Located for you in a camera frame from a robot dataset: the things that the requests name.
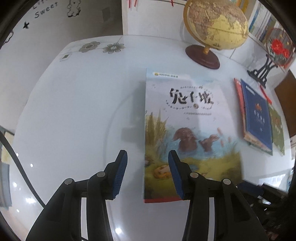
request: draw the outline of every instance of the black decorative stand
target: black decorative stand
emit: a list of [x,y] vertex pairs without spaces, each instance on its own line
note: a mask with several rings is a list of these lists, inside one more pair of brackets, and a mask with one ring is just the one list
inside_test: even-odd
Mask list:
[[266,54],[266,63],[262,66],[261,69],[257,70],[254,69],[252,71],[247,70],[249,76],[251,76],[254,80],[256,80],[257,82],[259,82],[264,89],[266,89],[266,82],[267,82],[267,75],[270,72],[270,70],[272,70],[274,67],[278,67],[277,64],[271,65],[273,62],[272,60],[270,60],[268,54]]

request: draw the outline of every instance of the table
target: table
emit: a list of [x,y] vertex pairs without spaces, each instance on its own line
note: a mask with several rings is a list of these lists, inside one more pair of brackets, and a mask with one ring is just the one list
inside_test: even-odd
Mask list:
[[[79,51],[93,41],[100,43],[96,49]],[[116,49],[110,45],[116,42],[125,48],[110,54],[103,52],[107,45],[107,51]],[[156,37],[105,36],[70,43],[53,60],[31,92],[13,143],[25,172],[45,203],[66,178],[88,179],[114,161],[120,149],[125,149],[128,166],[120,194],[107,202],[114,240],[181,240],[188,201],[143,203],[146,68],[191,76],[203,72],[219,80],[231,109],[233,128],[241,139],[241,114],[233,78],[244,79],[260,93],[258,84],[243,66],[218,55],[220,69],[204,68],[186,55],[188,45]],[[269,156],[242,141],[243,175],[245,180],[259,183],[259,179],[285,174],[281,187],[286,189],[292,167],[289,134],[275,92],[267,89],[266,93],[282,117],[286,155],[275,150]],[[17,183],[16,188],[11,184],[10,210],[28,231],[42,207],[28,202],[28,198],[34,197],[13,164],[10,182]],[[87,238],[85,206],[83,199],[82,236]]]

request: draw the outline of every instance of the gray flower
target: gray flower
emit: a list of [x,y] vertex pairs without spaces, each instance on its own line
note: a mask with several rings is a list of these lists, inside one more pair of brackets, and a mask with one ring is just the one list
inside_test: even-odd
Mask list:
[[93,50],[93,49],[97,48],[99,44],[100,44],[100,42],[96,42],[96,41],[90,42],[88,44],[83,45],[79,51],[82,53],[85,53],[89,50]]
[[124,44],[114,43],[114,44],[108,44],[107,47],[103,48],[103,53],[114,53],[120,52],[122,49],[124,49]]

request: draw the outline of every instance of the silver screw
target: silver screw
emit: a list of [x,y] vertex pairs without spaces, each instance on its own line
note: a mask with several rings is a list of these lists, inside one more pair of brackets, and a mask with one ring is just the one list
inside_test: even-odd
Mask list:
[[64,182],[66,185],[69,185],[72,183],[72,178],[67,178]]
[[98,173],[96,174],[97,177],[104,177],[105,175],[106,175],[105,172],[98,172]]
[[223,180],[223,183],[226,184],[226,185],[229,185],[231,183],[231,181],[229,179],[225,178]]
[[191,172],[190,173],[190,177],[197,178],[198,177],[198,173],[197,172]]

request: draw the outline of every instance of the black star decal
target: black star decal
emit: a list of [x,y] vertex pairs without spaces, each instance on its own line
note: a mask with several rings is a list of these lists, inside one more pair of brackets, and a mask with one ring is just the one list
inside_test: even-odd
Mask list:
[[29,24],[30,24],[29,22],[28,22],[28,23],[25,22],[23,28],[29,28],[29,27],[28,27]]

